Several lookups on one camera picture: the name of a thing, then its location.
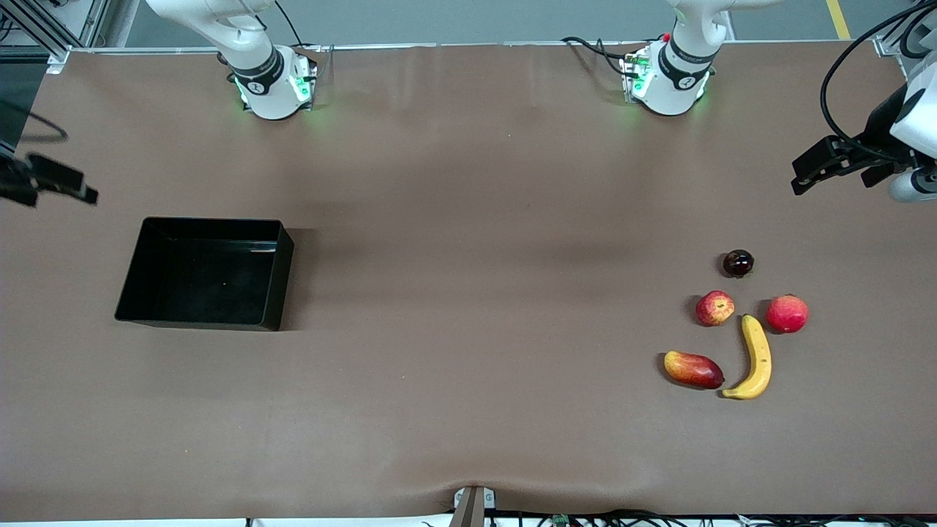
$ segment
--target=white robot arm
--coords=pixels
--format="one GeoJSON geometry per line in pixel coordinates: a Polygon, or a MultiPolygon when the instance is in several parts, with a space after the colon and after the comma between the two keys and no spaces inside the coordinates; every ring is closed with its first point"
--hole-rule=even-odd
{"type": "Polygon", "coordinates": [[[625,92],[651,111],[679,115],[703,95],[709,67],[728,34],[727,11],[757,9],[781,0],[666,0],[677,13],[667,41],[652,42],[622,61],[625,92]]]}
{"type": "Polygon", "coordinates": [[[923,0],[875,25],[850,44],[827,72],[821,87],[821,109],[835,135],[828,135],[794,160],[795,178],[791,181],[799,196],[814,185],[833,176],[862,172],[866,188],[897,175],[888,189],[898,202],[923,202],[937,199],[937,52],[916,53],[923,61],[907,75],[908,82],[891,94],[869,115],[866,127],[855,136],[847,135],[835,123],[826,104],[830,79],[849,53],[863,40],[882,31],[891,23],[903,23],[918,16],[901,36],[902,53],[907,53],[905,39],[914,24],[937,11],[937,0],[923,0]]]}
{"type": "Polygon", "coordinates": [[[234,73],[245,105],[264,119],[284,119],[312,104],[315,63],[274,46],[256,13],[274,0],[146,0],[160,17],[215,44],[234,73]]]}
{"type": "Polygon", "coordinates": [[[914,150],[919,166],[896,177],[888,193],[903,203],[937,198],[937,52],[911,72],[891,135],[914,150]]]}

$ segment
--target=apple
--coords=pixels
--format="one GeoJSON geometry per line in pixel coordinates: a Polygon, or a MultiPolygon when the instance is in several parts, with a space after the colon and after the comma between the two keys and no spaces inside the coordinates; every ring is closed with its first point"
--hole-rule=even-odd
{"type": "Polygon", "coordinates": [[[696,318],[702,325],[720,325],[736,312],[732,297],[722,291],[711,291],[696,303],[696,318]]]}
{"type": "Polygon", "coordinates": [[[663,368],[678,383],[697,388],[715,390],[725,381],[719,366],[702,355],[667,352],[663,356],[663,368]]]}
{"type": "Polygon", "coordinates": [[[807,304],[792,294],[771,300],[767,307],[766,320],[771,327],[782,333],[795,333],[807,323],[811,311],[807,304]]]}

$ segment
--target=brown table surface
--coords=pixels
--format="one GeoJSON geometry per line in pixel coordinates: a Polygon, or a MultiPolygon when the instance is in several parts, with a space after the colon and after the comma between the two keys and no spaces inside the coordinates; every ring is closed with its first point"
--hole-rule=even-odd
{"type": "MultiPolygon", "coordinates": [[[[467,484],[502,509],[937,511],[937,205],[788,184],[843,45],[727,46],[675,118],[562,47],[336,53],[285,122],[211,55],[73,54],[35,107],[70,141],[21,151],[101,200],[0,205],[0,519],[409,515],[467,484]],[[284,331],[116,322],[148,216],[281,219],[284,331]],[[753,276],[720,276],[732,248],[753,276]],[[759,399],[659,373],[678,349],[745,377],[737,320],[690,316],[713,289],[811,305],[759,399]]],[[[858,131],[900,82],[865,46],[833,110],[858,131]]]]}

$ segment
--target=black tray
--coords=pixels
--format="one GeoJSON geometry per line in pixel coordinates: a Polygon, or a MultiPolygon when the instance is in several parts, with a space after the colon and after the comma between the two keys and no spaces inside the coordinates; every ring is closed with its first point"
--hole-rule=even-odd
{"type": "Polygon", "coordinates": [[[276,331],[293,242],[269,219],[147,218],[114,318],[276,331]]]}

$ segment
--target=banana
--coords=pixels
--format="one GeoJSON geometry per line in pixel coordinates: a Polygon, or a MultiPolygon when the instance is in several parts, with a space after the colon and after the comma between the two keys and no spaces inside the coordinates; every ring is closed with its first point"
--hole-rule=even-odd
{"type": "Polygon", "coordinates": [[[771,350],[767,347],[765,329],[753,316],[742,317],[742,334],[751,356],[749,377],[735,388],[722,390],[722,395],[731,399],[754,399],[765,393],[771,380],[771,350]]]}

